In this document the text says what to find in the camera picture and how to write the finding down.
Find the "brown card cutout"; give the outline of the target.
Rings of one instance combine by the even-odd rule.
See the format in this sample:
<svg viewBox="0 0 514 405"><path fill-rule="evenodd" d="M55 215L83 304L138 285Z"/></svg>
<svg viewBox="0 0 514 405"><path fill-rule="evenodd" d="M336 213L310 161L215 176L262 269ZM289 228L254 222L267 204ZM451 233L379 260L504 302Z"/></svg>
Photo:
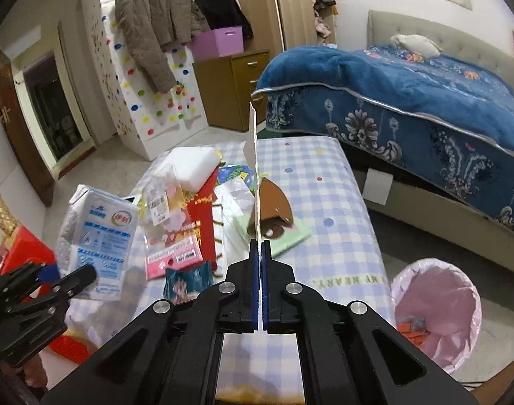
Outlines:
<svg viewBox="0 0 514 405"><path fill-rule="evenodd" d="M267 240L278 240L293 228L293 211L280 187L268 178L263 178L259 187L259 215L252 210L247 225L247 234L255 237L256 228Z"/></svg>

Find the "teal snack wrapper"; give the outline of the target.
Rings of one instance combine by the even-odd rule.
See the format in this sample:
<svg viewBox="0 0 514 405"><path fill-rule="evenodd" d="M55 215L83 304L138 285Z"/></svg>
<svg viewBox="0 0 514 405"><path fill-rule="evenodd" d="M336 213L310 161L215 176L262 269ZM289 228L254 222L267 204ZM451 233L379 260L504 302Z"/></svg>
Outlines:
<svg viewBox="0 0 514 405"><path fill-rule="evenodd" d="M209 262L202 262L186 271L167 269L163 296L173 304L196 299L213 284L213 272Z"/></svg>

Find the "red Ultraman box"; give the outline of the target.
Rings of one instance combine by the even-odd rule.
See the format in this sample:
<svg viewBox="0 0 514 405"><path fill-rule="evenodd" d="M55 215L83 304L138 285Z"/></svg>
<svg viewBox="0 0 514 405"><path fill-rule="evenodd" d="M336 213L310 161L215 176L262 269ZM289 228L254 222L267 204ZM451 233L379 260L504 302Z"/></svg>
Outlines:
<svg viewBox="0 0 514 405"><path fill-rule="evenodd" d="M193 232L198 238L202 258L210 263L212 272L218 269L212 215L213 203L216 200L214 188L218 170L217 167L213 170L202 188L188 203L189 215L195 225Z"/></svg>

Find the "clear pink sticker package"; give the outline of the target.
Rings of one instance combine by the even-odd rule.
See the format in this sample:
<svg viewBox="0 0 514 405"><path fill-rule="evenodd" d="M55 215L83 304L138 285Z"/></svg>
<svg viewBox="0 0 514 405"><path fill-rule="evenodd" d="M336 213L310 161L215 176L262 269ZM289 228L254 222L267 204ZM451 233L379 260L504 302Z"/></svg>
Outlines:
<svg viewBox="0 0 514 405"><path fill-rule="evenodd" d="M203 261L197 225L190 216L176 170L155 174L144 185L139 203L144 234L146 278L182 271Z"/></svg>

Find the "white paper card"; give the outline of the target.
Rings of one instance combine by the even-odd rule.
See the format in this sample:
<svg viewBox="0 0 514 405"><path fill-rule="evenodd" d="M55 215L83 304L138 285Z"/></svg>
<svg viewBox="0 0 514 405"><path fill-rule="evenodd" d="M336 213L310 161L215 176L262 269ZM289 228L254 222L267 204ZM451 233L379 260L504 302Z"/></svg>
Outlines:
<svg viewBox="0 0 514 405"><path fill-rule="evenodd" d="M245 156L248 166L252 169L254 174L253 181L253 221L252 221L252 232L250 233L252 238L255 238L258 245L262 242L262 230L261 230L261 213L260 213L260 184L261 178L259 175L259 164L258 164L258 149L257 149L257 112L253 107L252 103L249 103L249 132L246 138L246 142L243 147L243 154Z"/></svg>

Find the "white blue milk carton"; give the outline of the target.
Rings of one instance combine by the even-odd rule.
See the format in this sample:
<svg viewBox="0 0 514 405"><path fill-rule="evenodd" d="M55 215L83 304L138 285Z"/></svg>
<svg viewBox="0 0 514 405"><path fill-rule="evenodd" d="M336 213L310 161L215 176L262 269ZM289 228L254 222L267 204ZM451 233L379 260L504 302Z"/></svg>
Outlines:
<svg viewBox="0 0 514 405"><path fill-rule="evenodd" d="M81 292L81 298L121 299L123 273L137 226L138 206L95 187L77 186L68 201L55 256L62 275L87 264L94 267L97 277Z"/></svg>

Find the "white plastic mailer bag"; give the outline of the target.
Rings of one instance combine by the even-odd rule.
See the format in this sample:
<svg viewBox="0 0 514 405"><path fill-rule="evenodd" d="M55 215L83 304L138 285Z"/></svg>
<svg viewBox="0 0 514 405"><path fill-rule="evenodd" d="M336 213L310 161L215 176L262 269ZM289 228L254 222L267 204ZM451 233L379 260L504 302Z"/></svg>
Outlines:
<svg viewBox="0 0 514 405"><path fill-rule="evenodd" d="M234 178L215 187L215 194L221 202L226 230L248 239L249 218L254 208L252 191L241 178Z"/></svg>

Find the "light green paper sheet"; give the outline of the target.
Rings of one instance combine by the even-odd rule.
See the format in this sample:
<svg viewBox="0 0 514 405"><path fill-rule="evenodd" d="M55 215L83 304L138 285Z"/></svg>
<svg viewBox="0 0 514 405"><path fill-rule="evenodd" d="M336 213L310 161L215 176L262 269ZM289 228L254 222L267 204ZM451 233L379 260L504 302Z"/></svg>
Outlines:
<svg viewBox="0 0 514 405"><path fill-rule="evenodd" d="M250 215L242 215L234 218L234 224L239 235L244 240L250 240L253 235L249 234ZM312 236L312 232L307 228L301 220L296 219L292 225L286 225L281 219L278 219L273 226L262 229L262 237L264 240L270 241L272 257L276 258L293 249L294 246L307 240Z"/></svg>

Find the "white foam block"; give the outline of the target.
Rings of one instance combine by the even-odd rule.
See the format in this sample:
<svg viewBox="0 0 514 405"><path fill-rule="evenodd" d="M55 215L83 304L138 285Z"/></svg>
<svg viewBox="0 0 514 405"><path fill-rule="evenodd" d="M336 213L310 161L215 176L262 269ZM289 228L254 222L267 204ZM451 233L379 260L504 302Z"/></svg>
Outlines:
<svg viewBox="0 0 514 405"><path fill-rule="evenodd" d="M197 193L220 162L221 157L213 147L176 147L167 155L160 174L173 173L183 190Z"/></svg>

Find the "white polka dot cabinet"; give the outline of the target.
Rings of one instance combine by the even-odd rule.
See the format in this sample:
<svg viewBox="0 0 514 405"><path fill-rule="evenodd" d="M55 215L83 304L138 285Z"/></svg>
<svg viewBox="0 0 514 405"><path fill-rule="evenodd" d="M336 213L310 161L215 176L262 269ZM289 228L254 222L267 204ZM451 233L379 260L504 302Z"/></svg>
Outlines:
<svg viewBox="0 0 514 405"><path fill-rule="evenodd" d="M151 161L208 127L189 47L176 44L167 50L175 86L165 94L154 92L127 51L114 4L81 5L103 98L124 145Z"/></svg>

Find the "brown drawer cabinet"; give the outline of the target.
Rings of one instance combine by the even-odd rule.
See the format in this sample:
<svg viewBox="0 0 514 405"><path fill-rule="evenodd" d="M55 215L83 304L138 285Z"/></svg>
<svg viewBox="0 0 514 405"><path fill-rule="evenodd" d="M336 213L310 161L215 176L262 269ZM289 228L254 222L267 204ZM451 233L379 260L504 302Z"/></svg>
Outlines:
<svg viewBox="0 0 514 405"><path fill-rule="evenodd" d="M209 126L247 132L250 104L257 124L265 121L267 97L252 93L269 61L268 51L250 51L193 64Z"/></svg>

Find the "blue floral blanket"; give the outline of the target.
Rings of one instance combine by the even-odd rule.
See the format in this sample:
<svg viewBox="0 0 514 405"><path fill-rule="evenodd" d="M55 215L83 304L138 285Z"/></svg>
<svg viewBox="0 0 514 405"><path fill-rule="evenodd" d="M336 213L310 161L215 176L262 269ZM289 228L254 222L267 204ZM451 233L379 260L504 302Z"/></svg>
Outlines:
<svg viewBox="0 0 514 405"><path fill-rule="evenodd" d="M298 47L267 65L256 93L270 130L334 137L514 232L514 95L493 72L390 46Z"/></svg>

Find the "wooden wardrobe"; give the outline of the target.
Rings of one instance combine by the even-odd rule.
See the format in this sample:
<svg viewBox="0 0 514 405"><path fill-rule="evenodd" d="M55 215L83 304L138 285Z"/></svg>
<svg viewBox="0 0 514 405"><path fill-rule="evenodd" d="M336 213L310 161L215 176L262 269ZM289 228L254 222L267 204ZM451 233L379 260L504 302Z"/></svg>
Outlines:
<svg viewBox="0 0 514 405"><path fill-rule="evenodd" d="M312 0L238 0L249 20L253 39L247 50L267 50L271 57L299 46L330 46L337 43L336 17L326 22L332 35L322 42L316 34Z"/></svg>

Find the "brown quilted jacket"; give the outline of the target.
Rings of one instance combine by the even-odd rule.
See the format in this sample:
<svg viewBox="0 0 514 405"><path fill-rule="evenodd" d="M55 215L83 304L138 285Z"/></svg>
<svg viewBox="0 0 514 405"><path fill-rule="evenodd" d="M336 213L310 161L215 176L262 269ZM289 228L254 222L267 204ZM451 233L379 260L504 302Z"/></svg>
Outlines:
<svg viewBox="0 0 514 405"><path fill-rule="evenodd" d="M209 30L194 0L115 0L115 18L128 52L160 93L176 85L164 49Z"/></svg>

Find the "black jacket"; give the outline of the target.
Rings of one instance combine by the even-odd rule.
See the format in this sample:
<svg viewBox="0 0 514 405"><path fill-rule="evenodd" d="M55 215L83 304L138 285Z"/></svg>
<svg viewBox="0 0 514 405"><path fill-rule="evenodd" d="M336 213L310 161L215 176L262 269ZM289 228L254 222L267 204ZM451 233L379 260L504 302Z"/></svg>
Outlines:
<svg viewBox="0 0 514 405"><path fill-rule="evenodd" d="M253 39L252 26L237 0L195 0L210 29L240 27L244 40Z"/></svg>

